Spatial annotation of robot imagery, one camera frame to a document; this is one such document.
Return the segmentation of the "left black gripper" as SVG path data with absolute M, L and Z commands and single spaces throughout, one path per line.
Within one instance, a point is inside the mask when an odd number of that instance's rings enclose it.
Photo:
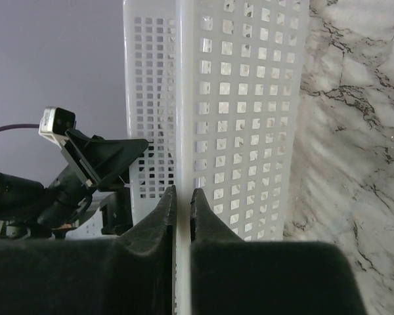
M 47 187 L 44 210 L 88 210 L 96 190 L 114 192 L 129 182 L 129 166 L 148 148 L 144 138 L 105 140 L 66 130 L 61 149 L 68 162 Z

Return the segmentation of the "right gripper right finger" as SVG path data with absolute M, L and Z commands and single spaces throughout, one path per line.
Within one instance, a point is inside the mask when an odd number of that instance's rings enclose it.
M 191 201 L 193 314 L 365 314 L 344 254 L 319 241 L 244 241 L 210 208 Z

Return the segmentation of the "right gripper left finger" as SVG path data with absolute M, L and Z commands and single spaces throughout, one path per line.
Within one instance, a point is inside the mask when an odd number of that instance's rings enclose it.
M 174 186 L 116 238 L 0 241 L 0 314 L 171 314 Z

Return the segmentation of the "white perforated plastic basket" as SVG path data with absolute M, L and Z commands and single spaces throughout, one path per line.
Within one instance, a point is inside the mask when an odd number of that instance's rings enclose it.
M 175 186 L 174 312 L 190 314 L 190 199 L 246 241 L 280 240 L 290 185 L 308 1 L 124 1 L 134 222 Z

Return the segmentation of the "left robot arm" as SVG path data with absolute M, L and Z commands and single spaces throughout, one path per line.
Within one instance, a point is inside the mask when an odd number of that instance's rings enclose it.
M 116 192 L 128 183 L 129 166 L 148 146 L 143 138 L 105 140 L 67 129 L 61 153 L 68 164 L 48 187 L 0 173 L 0 221 L 8 223 L 3 238 L 49 237 L 78 221 L 96 191 Z

